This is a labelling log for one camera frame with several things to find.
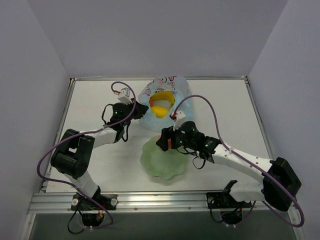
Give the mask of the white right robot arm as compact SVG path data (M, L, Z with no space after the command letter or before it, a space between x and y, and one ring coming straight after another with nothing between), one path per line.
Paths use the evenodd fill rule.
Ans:
M224 165L254 180L252 187L242 186L239 180L231 180L223 189L222 200L227 206L244 201L265 201L273 208L286 212L296 198L302 183L289 162L257 157L234 149L221 140L199 132L193 121L179 128L162 129L156 145L164 152L184 148L202 160Z

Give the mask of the light blue plastic bag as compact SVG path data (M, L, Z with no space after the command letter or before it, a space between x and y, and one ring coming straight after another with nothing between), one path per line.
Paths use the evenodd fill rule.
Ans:
M192 94L189 83L183 76L156 78L149 82L138 95L138 102L148 107L139 123L150 130L160 132L173 125L170 115L179 106L188 121L193 119L193 100L181 101Z

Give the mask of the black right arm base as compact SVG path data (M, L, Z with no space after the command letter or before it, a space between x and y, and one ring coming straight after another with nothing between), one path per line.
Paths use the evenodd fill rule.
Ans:
M222 191L206 193L209 214L215 223L225 224L226 227L232 226L235 228L246 219L243 214L243 209L249 209L249 212L252 211L254 205L251 201L238 202L231 196L231 188L237 182L237 180L231 180ZM215 219L213 215L214 209L223 209L219 214L220 219Z

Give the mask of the yellow fake lemon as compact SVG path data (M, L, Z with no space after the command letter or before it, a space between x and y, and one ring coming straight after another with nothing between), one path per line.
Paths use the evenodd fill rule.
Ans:
M169 110L167 108L164 108L162 106L152 106L151 112L159 119L164 118Z

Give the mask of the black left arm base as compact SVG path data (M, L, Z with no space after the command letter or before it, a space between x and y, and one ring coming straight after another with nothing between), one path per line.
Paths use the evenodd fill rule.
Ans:
M110 211L117 209L118 196L116 194L98 195L94 196L93 202L76 193L72 197L70 210L73 211L68 223L67 230L72 235L78 235L89 229L104 229L114 224L114 218ZM80 216L80 230L73 231L71 223L76 215Z

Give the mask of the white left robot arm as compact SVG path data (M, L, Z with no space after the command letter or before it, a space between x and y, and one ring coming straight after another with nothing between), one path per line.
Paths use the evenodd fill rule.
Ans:
M84 195L82 202L90 210L97 209L102 198L100 187L88 172L93 149L119 140L127 141L124 134L128 133L131 120L141 119L149 109L138 102L117 102L111 106L112 116L104 122L103 130L80 135L79 131L68 129L62 136L62 144L55 149L50 159L51 166L65 175Z

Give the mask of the yellow fake banana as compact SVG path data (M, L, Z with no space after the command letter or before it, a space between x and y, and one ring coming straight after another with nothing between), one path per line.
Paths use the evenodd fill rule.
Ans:
M170 110L175 101L175 97L171 91L160 91L149 98L149 105L150 107L161 106Z

